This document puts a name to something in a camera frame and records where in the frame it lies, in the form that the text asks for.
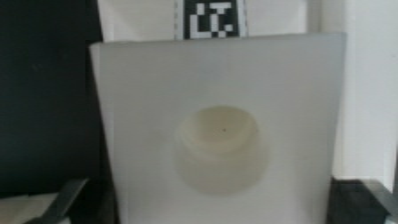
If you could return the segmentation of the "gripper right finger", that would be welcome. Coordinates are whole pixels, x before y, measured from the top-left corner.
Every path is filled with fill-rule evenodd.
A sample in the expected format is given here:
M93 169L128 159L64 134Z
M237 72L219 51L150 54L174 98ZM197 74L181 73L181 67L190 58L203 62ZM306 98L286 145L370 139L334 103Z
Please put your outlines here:
M398 224L398 198L375 179L333 179L325 224Z

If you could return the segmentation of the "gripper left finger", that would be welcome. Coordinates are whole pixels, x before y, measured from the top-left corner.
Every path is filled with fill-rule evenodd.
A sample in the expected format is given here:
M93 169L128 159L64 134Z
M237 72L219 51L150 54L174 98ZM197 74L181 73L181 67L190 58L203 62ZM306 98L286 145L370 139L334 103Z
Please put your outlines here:
M57 192L0 197L0 224L116 224L107 182L75 179Z

